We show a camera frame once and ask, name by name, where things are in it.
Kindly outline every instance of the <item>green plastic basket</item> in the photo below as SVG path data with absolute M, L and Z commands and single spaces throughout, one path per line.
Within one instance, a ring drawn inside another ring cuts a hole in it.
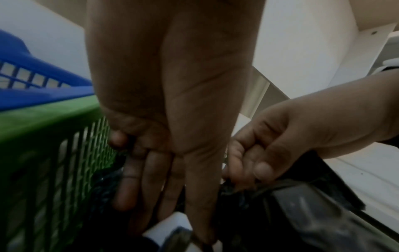
M 0 252 L 73 239 L 92 174 L 113 160 L 108 130 L 95 96 L 0 113 Z

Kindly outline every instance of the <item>plastic crate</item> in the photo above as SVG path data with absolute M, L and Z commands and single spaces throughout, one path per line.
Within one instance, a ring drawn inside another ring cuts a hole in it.
M 111 164 L 95 96 L 0 113 L 0 252 L 61 251 Z
M 33 57 L 0 30 L 0 111 L 93 95 L 90 80 Z

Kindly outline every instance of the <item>hand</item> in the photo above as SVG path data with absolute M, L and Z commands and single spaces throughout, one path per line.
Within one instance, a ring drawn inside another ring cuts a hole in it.
M 185 183 L 195 234 L 215 241 L 220 167 L 249 79 L 263 4 L 88 1 L 95 92 L 113 129 L 111 142 L 130 149 L 114 205 L 133 209 L 132 234 L 144 231 L 157 202 L 158 218 L 167 217 Z
M 398 84 L 399 71 L 388 71 L 264 110 L 232 138 L 223 177 L 270 182 L 309 150 L 333 158 L 395 137 Z

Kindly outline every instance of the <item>blue basket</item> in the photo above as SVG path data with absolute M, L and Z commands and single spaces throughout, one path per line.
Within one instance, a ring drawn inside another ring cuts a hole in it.
M 91 81 L 33 57 L 0 30 L 0 111 L 93 95 Z

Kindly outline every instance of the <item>ceiling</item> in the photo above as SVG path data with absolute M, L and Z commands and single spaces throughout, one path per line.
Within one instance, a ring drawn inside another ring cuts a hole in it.
M 399 0 L 349 0 L 359 30 L 399 22 Z

